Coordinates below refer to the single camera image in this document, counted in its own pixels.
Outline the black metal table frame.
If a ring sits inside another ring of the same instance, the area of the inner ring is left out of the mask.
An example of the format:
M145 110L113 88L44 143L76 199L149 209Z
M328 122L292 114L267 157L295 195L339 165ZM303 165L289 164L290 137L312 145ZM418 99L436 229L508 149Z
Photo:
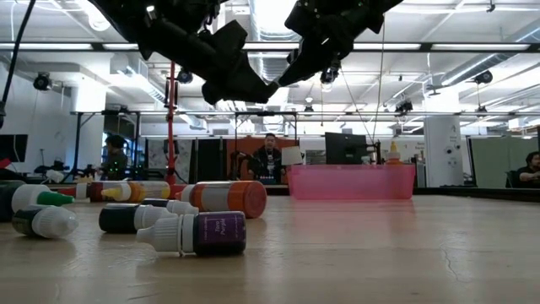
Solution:
M46 184L52 191L67 194L74 193L75 184ZM289 187L285 185L266 185L271 196L289 196ZM486 198L516 202L540 204L540 189L525 188L477 188L477 187L415 187L413 196L451 196L465 198Z

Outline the large red-orange coloring bottle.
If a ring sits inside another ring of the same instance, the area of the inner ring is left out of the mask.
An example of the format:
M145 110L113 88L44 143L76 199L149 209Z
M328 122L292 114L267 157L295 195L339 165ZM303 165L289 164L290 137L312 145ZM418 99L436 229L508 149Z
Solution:
M257 181L198 182L182 186L174 198L202 212L240 211L247 219L256 219L266 208L267 191Z

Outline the orange partition panel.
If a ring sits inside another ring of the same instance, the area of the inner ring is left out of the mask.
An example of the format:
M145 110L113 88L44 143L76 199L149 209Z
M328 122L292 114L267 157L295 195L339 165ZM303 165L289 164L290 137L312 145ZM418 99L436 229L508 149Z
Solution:
M253 137L253 136L247 136L244 138L238 138L238 139L228 139L226 141L226 173L227 177L232 177L232 170L235 169L235 167L232 165L233 159L231 158L231 155L236 151L239 150L240 152L243 152L248 155L252 155L256 150L261 148L264 145L264 137ZM298 142L295 141L293 138L276 138L276 148L279 150L282 150L283 148L287 148L290 146L295 146ZM236 174L236 177L240 180L251 180L252 175L248 173L248 161L244 160L242 162L242 165L240 166L240 172Z

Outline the small black coloring bottle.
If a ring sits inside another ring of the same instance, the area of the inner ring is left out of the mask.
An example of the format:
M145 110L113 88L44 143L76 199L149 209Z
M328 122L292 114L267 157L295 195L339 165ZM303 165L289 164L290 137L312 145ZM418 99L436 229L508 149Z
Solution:
M99 215L99 227L111 234L135 234L162 218L177 218L164 207L144 204L107 204Z

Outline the person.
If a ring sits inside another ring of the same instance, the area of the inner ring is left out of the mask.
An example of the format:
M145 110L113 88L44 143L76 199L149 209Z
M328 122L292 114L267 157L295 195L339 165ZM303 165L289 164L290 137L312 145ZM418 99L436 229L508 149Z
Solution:
M540 189L540 151L528 154L524 167L507 172L505 187Z
M124 153L125 140L115 134L109 135L105 140L107 156L100 167L100 174L104 180L120 181L126 176L127 156Z
M255 150L248 160L248 173L254 180L263 184L281 184L282 177L286 173L282 158L275 135L267 133L263 146Z

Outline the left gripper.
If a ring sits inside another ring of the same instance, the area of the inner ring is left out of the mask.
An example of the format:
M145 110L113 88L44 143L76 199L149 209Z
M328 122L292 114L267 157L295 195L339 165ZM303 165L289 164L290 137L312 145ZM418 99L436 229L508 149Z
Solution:
M279 85L262 79L243 49L233 56L218 52L212 45L211 36L204 31L189 33L168 19L157 19L142 33L139 51L158 52L207 80L202 86L202 96L210 105L222 100L267 103ZM241 84L241 87L219 87L217 84Z

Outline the white lampshade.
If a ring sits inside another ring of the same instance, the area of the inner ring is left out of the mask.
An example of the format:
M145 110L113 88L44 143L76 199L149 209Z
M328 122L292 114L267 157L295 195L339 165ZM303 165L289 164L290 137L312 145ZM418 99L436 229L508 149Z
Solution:
M282 164L284 166L302 165L303 163L303 156L299 146L282 148Z

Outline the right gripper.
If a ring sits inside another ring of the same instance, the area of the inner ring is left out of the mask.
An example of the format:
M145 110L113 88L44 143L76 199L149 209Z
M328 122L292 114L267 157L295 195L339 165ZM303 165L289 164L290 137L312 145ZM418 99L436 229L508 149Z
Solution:
M384 23L384 0L297 0L286 27L304 40L291 51L278 77L281 87L311 78L338 55L348 55L367 29L378 34Z

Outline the large dark red coloring bottle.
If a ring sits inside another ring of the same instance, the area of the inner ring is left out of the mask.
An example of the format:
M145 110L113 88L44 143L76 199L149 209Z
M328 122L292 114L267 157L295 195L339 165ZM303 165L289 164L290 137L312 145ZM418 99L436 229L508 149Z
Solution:
M75 200L89 200L90 202L103 202L101 191L104 189L104 182L80 182L75 186L61 188L58 193L73 197Z

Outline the black partition panel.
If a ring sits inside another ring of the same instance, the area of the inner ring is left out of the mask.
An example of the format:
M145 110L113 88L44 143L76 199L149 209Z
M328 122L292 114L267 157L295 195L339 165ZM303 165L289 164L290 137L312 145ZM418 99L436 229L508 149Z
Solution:
M223 181L226 177L227 143L222 138L192 140L189 182Z

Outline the small purple coloring bottle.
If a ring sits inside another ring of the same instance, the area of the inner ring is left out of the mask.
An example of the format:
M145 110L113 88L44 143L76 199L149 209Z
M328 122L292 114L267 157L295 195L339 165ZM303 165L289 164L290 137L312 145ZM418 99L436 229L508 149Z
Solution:
M136 240L156 252L240 255L246 249L246 217L240 211L227 211L160 218L151 227L139 230Z

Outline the small dark green coloring bottle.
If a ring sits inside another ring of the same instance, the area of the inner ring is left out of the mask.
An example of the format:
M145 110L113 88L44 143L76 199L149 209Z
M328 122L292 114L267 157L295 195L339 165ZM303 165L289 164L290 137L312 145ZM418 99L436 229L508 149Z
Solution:
M32 204L13 215L12 227L25 236L57 239L73 233L78 219L63 207Z

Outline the large orange coloring bottle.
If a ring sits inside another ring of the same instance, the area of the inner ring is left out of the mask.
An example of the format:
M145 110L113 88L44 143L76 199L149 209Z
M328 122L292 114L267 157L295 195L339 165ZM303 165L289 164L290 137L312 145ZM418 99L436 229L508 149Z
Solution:
M401 155L397 148L397 143L391 141L390 150L386 154L386 164L387 165L401 165Z

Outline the large green coloring bottle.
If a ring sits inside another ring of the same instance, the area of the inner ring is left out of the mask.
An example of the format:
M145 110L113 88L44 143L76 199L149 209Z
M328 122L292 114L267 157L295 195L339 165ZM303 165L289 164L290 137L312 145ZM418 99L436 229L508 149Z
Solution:
M0 181L0 223L11 221L18 210L31 204L63 206L73 201L73 197L53 192L45 185Z

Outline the pink plastic bin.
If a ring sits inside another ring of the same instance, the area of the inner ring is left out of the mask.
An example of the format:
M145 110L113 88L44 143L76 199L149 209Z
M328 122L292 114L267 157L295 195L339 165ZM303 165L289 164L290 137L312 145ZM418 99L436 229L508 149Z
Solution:
M294 165L289 193L297 200L408 200L413 165Z

